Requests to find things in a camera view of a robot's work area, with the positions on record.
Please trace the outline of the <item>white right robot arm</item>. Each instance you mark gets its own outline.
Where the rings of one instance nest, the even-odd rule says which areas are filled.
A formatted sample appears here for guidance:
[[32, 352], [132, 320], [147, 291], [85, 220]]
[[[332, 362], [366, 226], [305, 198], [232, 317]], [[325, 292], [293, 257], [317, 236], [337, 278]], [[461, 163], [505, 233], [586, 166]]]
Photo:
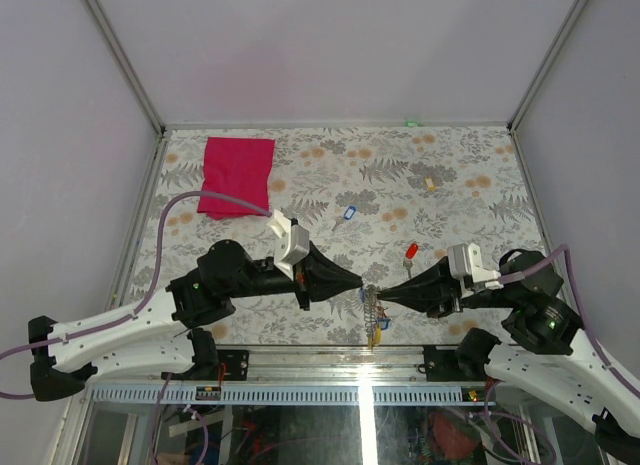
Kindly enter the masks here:
[[454, 352], [458, 372], [517, 386], [572, 418], [608, 455], [636, 464], [639, 382], [604, 351], [583, 316], [560, 299], [564, 283], [553, 259], [539, 251], [511, 250], [490, 270], [477, 245], [461, 244], [377, 297], [431, 318], [459, 309], [507, 310], [501, 326], [509, 342], [471, 328]]

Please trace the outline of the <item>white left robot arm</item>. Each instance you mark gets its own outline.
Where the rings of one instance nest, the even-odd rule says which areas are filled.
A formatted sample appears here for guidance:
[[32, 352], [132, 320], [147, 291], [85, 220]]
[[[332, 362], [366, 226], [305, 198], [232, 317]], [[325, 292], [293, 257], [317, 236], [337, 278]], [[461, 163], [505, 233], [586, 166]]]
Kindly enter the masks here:
[[30, 385], [39, 402], [73, 396], [114, 378], [215, 380], [223, 377], [209, 326], [231, 316], [235, 298], [292, 294], [301, 309], [361, 287], [360, 276], [315, 245], [293, 265], [254, 260], [236, 241], [215, 243], [195, 269], [149, 299], [76, 322], [30, 320]]

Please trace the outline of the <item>grey keyring with yellow handle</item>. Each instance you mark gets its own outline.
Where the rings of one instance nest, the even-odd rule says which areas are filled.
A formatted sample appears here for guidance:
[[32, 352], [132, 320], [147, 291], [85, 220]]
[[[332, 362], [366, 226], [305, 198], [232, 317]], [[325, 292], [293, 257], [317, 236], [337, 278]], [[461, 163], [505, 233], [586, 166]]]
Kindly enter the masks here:
[[364, 313], [364, 330], [367, 340], [372, 332], [378, 328], [377, 320], [379, 318], [390, 318], [386, 309], [381, 305], [378, 299], [378, 289], [373, 285], [366, 285], [360, 289], [360, 299], [363, 304]]

